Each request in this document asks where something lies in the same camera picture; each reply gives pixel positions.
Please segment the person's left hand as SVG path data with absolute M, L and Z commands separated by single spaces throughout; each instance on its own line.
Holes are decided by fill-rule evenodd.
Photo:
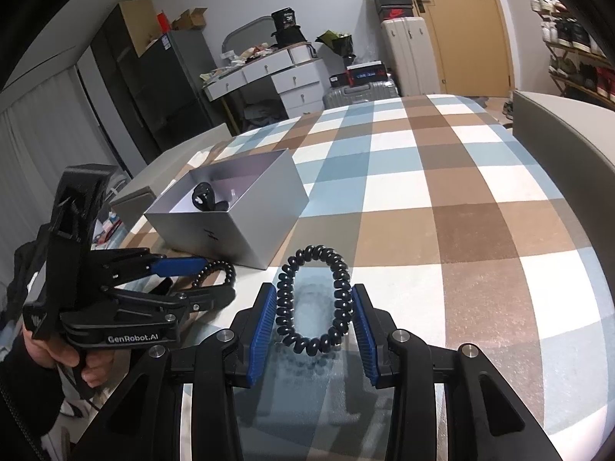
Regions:
M 63 364 L 67 367 L 77 367 L 80 357 L 75 348 L 72 348 L 63 339 L 56 335 L 48 340 L 36 340 L 27 329 L 22 330 L 25 348 L 35 363 L 42 367 L 55 367 Z M 95 350 L 85 356 L 85 367 L 81 371 L 81 378 L 91 388 L 103 385 L 110 377 L 115 362 L 115 352 L 110 350 Z

